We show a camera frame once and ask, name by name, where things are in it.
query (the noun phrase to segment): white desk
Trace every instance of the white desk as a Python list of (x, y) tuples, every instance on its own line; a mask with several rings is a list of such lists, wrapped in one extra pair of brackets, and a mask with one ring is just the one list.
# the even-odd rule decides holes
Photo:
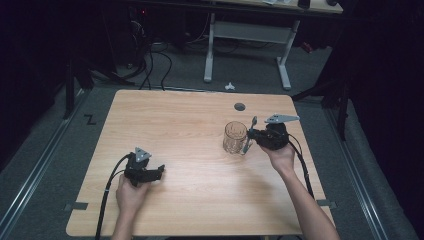
[[(297, 6), (297, 0), (292, 0), (288, 4), (283, 1), (277, 1), (275, 4), (270, 6), (269, 4), (263, 3), (262, 0), (216, 0), (212, 4), (218, 3), (231, 3), (231, 4), (245, 4), (255, 5), (258, 7), (270, 7), (270, 8), (281, 8), (281, 9), (293, 9), (299, 11), (310, 11), (310, 12), (321, 12), (321, 13), (337, 13), (341, 14), (343, 9), (339, 4), (336, 6), (330, 6), (326, 3), (326, 0), (311, 0), (310, 8), (303, 10)], [(204, 81), (212, 81), (213, 72), (213, 42), (214, 38), (232, 38), (240, 40), (260, 41), (284, 44), (285, 48), (278, 57), (277, 66), (280, 72), (281, 81), (285, 90), (291, 89), (290, 80), (287, 74), (286, 61), (289, 55), (291, 46), (294, 38), (296, 37), (297, 29), (300, 21), (294, 21), (291, 27), (272, 27), (254, 24), (242, 24), (227, 21), (216, 21), (215, 14), (212, 13), (209, 30), (209, 46), (208, 53), (206, 56), (205, 75)]]

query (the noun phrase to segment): black cable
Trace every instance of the black cable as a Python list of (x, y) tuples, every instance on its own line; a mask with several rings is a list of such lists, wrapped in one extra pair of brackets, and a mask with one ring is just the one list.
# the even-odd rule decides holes
[(143, 81), (143, 83), (141, 83), (140, 88), (138, 90), (141, 90), (144, 87), (144, 84), (146, 83), (146, 81), (149, 81), (149, 86), (150, 86), (149, 76), (153, 71), (153, 56), (152, 56), (152, 46), (151, 45), (150, 45), (150, 49), (149, 49), (149, 56), (150, 56), (150, 62), (151, 62), (150, 71), (147, 73), (146, 78), (144, 78), (144, 81)]
[(276, 45), (276, 43), (261, 43), (260, 46), (255, 46), (254, 44), (252, 44), (252, 41), (241, 41), (240, 45), (244, 46), (244, 47), (248, 47), (248, 48), (256, 48), (256, 49), (262, 49), (262, 48), (271, 48), (274, 45)]
[(226, 40), (223, 40), (223, 39), (221, 39), (221, 41), (216, 41), (216, 43), (218, 43), (218, 42), (233, 42), (233, 41), (235, 41), (235, 46), (234, 46), (234, 48), (233, 49), (231, 49), (230, 51), (220, 51), (220, 50), (218, 50), (217, 49), (217, 47), (218, 46), (216, 46), (216, 47), (214, 47), (214, 50), (216, 51), (216, 52), (218, 52), (218, 53), (224, 53), (224, 54), (229, 54), (229, 53), (232, 53), (232, 52), (234, 52), (234, 51), (236, 51), (238, 48), (239, 48), (239, 46), (240, 46), (240, 41), (239, 40), (234, 40), (234, 39), (226, 39)]
[(299, 158), (300, 164), (302, 165), (303, 177), (305, 178), (306, 188), (308, 189), (308, 192), (311, 195), (311, 197), (315, 199), (314, 193), (312, 191), (311, 182), (309, 181), (309, 173), (308, 173), (308, 168), (306, 168), (305, 160), (303, 159), (303, 156), (302, 154), (300, 154), (299, 150), (297, 150), (297, 148), (294, 146), (294, 144), (290, 141), (289, 141), (289, 144), (293, 147), (294, 151), (296, 151), (297, 157)]
[(203, 35), (205, 34), (206, 29), (207, 29), (207, 27), (208, 27), (208, 25), (209, 25), (208, 23), (209, 23), (210, 17), (211, 17), (211, 14), (210, 14), (210, 13), (208, 13), (208, 15), (206, 16), (205, 25), (203, 26), (203, 30), (202, 30), (202, 32), (199, 34), (199, 36), (198, 36), (196, 39), (194, 39), (194, 40), (192, 40), (192, 41), (189, 41), (189, 42), (186, 42), (186, 45), (188, 45), (188, 44), (190, 44), (190, 43), (197, 42), (197, 41), (202, 41), (202, 40), (204, 40), (204, 39), (208, 39), (208, 37), (204, 37), (203, 39), (202, 39), (202, 37), (203, 37)]
[[(137, 67), (137, 69), (134, 72), (129, 73), (128, 75), (119, 76), (116, 73), (111, 73), (111, 74), (116, 75), (116, 78), (119, 78), (121, 80), (127, 80), (127, 79), (133, 78), (133, 77), (137, 76), (138, 74), (142, 73), (145, 69), (146, 69), (146, 62), (144, 60), (142, 60), (140, 65)], [(97, 75), (93, 72), (90, 72), (90, 73), (91, 73), (91, 76), (95, 79), (98, 79), (98, 80), (101, 80), (101, 81), (110, 81), (111, 80), (110, 78), (101, 77), (101, 76), (99, 76), (99, 75)]]
[(163, 82), (165, 81), (166, 76), (168, 76), (169, 72), (171, 71), (171, 68), (172, 68), (172, 60), (171, 60), (171, 58), (170, 58), (170, 57), (168, 57), (168, 55), (166, 55), (166, 54), (164, 54), (164, 53), (161, 53), (161, 52), (155, 52), (155, 53), (156, 53), (156, 54), (160, 54), (160, 55), (162, 55), (162, 56), (164, 56), (164, 57), (168, 58), (168, 60), (169, 60), (169, 68), (168, 68), (168, 71), (166, 71), (165, 76), (163, 76), (162, 80), (160, 81), (160, 86), (162, 87), (162, 90), (163, 90), (163, 91), (165, 91), (165, 87), (164, 87), (164, 85), (163, 85)]
[(110, 189), (110, 185), (112, 185), (112, 180), (116, 176), (116, 174), (115, 174), (116, 169), (118, 169), (118, 167), (122, 163), (122, 161), (124, 161), (125, 159), (129, 159), (130, 157), (132, 157), (133, 154), (134, 153), (129, 153), (129, 154), (125, 155), (123, 158), (121, 158), (121, 160), (118, 161), (118, 163), (116, 164), (112, 173), (110, 174), (109, 180), (107, 181), (107, 184), (106, 184), (105, 192), (103, 193), (102, 205), (100, 207), (99, 221), (97, 223), (96, 238), (95, 238), (96, 240), (100, 239), (100, 233), (102, 231), (102, 224), (103, 224), (103, 217), (104, 217), (104, 214), (105, 214), (107, 196), (109, 195), (109, 189)]
[(152, 90), (152, 85), (150, 84), (150, 78), (147, 79), (147, 83), (149, 84), (149, 90)]
[(299, 141), (297, 141), (297, 139), (290, 133), (289, 133), (289, 136), (292, 137), (297, 142), (297, 145), (299, 146), (299, 149), (300, 149), (300, 154), (303, 155), (302, 146), (300, 145)]
[(121, 172), (123, 172), (123, 171), (125, 171), (125, 170), (121, 170), (121, 171), (119, 171), (119, 172), (115, 173), (115, 174), (113, 175), (113, 177), (115, 178), (118, 174), (120, 174), (120, 173), (121, 173)]
[(203, 42), (205, 40), (208, 40), (208, 38), (204, 38), (204, 39), (198, 40), (198, 41), (193, 42), (193, 43), (187, 43), (186, 44), (186, 47), (191, 48), (191, 49), (194, 49), (194, 50), (203, 50), (203, 49), (206, 49), (208, 47), (208, 43), (206, 43), (203, 47), (193, 47), (193, 46), (191, 46), (193, 44), (201, 43), (201, 42)]

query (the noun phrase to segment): forearm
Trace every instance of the forearm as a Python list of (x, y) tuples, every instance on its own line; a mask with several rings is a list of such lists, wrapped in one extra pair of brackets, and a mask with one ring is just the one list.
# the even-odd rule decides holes
[(315, 200), (309, 195), (294, 171), (280, 173), (292, 199), (300, 227), (306, 239), (340, 239), (339, 235)]
[(112, 240), (129, 240), (132, 238), (135, 215), (120, 213), (115, 224)]

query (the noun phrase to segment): person's right hand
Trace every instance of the person's right hand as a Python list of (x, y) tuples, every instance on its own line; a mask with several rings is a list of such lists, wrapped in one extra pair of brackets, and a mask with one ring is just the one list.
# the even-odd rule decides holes
[(136, 213), (144, 202), (144, 199), (149, 189), (150, 182), (140, 184), (139, 187), (134, 187), (131, 181), (121, 174), (119, 176), (119, 185), (116, 190), (116, 199), (121, 213)]
[(270, 150), (262, 146), (260, 147), (266, 154), (268, 154), (272, 167), (279, 174), (294, 172), (295, 151), (290, 144), (287, 144), (285, 147), (278, 150)]

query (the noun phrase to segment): metal rail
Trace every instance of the metal rail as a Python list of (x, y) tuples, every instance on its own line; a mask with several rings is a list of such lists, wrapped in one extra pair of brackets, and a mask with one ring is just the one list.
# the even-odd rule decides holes
[(83, 91), (83, 90), (80, 90), (78, 92), (76, 107), (74, 111), (69, 115), (69, 118), (63, 119), (58, 129), (56, 129), (55, 133), (49, 140), (46, 148), (44, 149), (43, 153), (38, 159), (38, 162), (36, 163), (34, 169), (28, 176), (25, 183), (22, 185), (21, 189), (19, 190), (18, 194), (16, 195), (14, 201), (10, 205), (6, 214), (3, 216), (0, 222), (0, 239), (8, 238), (14, 225), (19, 219), (19, 216), (25, 209), (27, 203), (31, 199), (32, 194), (37, 189), (37, 186), (40, 183), (41, 179), (43, 178), (44, 173), (46, 172), (51, 161), (53, 160), (52, 155), (55, 152), (58, 146), (58, 143), (63, 138), (63, 135), (65, 134), (78, 108), (86, 100), (88, 93), (89, 93), (88, 91)]
[(364, 182), (362, 181), (361, 175), (356, 167), (355, 161), (350, 154), (350, 151), (347, 147), (346, 142), (340, 139), (340, 135), (337, 131), (337, 120), (336, 116), (331, 109), (324, 109), (325, 116), (327, 120), (332, 125), (332, 130), (334, 135), (338, 139), (339, 146), (344, 154), (344, 164), (348, 172), (348, 176), (352, 182), (353, 189), (358, 196), (359, 204), (362, 207), (365, 218), (367, 219), (368, 225), (370, 226), (371, 232), (374, 236), (374, 239), (388, 239), (386, 230), (384, 229), (383, 223), (380, 221), (380, 217), (376, 211), (373, 200), (368, 194), (368, 190), (365, 187)]

